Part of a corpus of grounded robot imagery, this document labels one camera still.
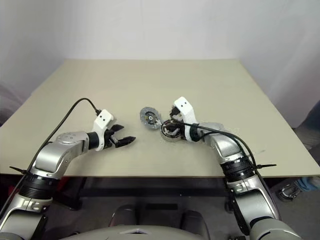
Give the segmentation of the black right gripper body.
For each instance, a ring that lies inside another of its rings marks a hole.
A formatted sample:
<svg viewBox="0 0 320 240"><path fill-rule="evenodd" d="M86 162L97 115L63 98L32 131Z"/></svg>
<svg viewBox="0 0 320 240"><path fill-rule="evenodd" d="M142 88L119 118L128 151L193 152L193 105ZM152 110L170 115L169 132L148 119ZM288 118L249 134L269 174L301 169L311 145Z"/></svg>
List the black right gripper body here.
<svg viewBox="0 0 320 240"><path fill-rule="evenodd" d="M175 122L176 128L178 129L178 132L176 134L176 138L179 138L180 140L186 141L186 136L185 136L185 125L184 123L180 123L178 121Z"/></svg>

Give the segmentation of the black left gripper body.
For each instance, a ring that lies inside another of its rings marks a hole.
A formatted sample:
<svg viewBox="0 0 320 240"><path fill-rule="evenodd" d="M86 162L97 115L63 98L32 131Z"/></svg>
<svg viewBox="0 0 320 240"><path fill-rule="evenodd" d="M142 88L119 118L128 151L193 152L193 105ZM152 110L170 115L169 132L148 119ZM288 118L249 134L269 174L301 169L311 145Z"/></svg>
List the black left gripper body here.
<svg viewBox="0 0 320 240"><path fill-rule="evenodd" d="M111 129L106 129L104 132L104 146L103 149L110 148L112 146L116 147L116 142L118 141L114 136L115 132L112 132Z"/></svg>

